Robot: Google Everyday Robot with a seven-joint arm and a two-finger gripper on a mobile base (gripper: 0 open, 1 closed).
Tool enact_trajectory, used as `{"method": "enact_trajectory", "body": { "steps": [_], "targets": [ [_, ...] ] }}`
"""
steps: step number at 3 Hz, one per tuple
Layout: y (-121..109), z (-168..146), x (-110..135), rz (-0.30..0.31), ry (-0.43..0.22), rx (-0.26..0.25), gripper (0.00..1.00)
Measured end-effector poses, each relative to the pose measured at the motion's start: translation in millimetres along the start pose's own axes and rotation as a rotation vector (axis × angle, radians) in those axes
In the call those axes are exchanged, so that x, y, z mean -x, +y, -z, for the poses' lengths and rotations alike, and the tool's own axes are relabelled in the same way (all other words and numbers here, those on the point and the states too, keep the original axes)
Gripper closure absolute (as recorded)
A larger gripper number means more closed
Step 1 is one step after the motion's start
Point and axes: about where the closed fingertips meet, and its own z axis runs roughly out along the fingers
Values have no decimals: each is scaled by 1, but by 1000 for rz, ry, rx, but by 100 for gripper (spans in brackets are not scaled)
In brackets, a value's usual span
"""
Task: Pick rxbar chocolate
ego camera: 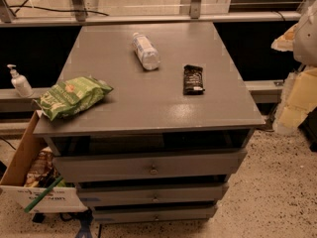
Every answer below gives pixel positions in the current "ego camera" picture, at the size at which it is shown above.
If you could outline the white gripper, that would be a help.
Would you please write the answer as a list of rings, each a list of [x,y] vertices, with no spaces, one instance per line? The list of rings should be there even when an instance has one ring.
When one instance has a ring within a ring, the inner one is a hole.
[[[298,25],[291,26],[270,47],[280,52],[293,51],[295,60],[309,65],[288,75],[274,115],[273,130],[289,135],[317,107],[317,68],[313,67],[317,66],[317,0],[310,0]]]

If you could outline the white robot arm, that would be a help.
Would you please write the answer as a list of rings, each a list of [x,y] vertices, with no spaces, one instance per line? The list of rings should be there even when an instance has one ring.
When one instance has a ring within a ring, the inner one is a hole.
[[[293,52],[303,66],[291,72],[281,92],[274,115],[276,133],[291,134],[317,107],[317,1],[309,2],[298,23],[273,41],[271,47],[280,52]]]

